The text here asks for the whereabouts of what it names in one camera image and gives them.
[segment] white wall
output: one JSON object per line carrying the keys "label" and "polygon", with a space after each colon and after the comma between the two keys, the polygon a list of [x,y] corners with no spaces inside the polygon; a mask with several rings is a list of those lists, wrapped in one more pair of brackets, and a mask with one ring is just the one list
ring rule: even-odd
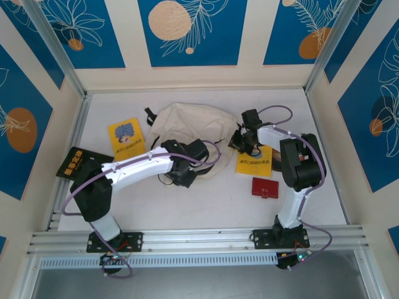
{"label": "white wall", "polygon": [[80,99],[67,80],[61,90],[56,87],[1,9],[0,44],[53,108],[24,197],[18,201],[0,192],[0,235],[8,241],[0,261],[0,298],[8,298],[21,271],[32,232],[42,230],[47,220],[55,173],[66,154]]}
{"label": "white wall", "polygon": [[105,0],[126,69],[85,69],[77,70],[77,74],[87,90],[303,86],[313,64],[263,66],[279,2],[248,0],[236,67],[153,69],[137,1]]}
{"label": "white wall", "polygon": [[399,224],[399,180],[371,192],[337,102],[397,21],[398,11],[399,1],[383,0],[331,85],[323,74],[310,93],[350,221],[363,225],[392,298],[399,294],[399,256],[387,230]]}

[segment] bag strap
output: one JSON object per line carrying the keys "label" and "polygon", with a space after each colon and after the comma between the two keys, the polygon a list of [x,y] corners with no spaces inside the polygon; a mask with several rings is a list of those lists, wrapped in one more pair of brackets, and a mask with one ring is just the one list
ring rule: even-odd
{"label": "bag strap", "polygon": [[156,120],[156,114],[154,114],[151,109],[149,109],[148,107],[146,109],[144,109],[145,113],[147,113],[147,123],[148,125],[152,126],[154,124],[154,121]]}

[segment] yellow book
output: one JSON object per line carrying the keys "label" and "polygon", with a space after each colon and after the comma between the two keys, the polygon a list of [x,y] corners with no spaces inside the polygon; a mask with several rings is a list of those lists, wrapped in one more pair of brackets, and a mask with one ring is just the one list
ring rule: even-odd
{"label": "yellow book", "polygon": [[249,174],[251,176],[267,176],[272,174],[272,148],[260,146],[259,152],[254,149],[253,156],[246,153],[238,154],[236,173]]}
{"label": "yellow book", "polygon": [[108,133],[116,161],[145,153],[144,137],[137,118],[110,125]]}

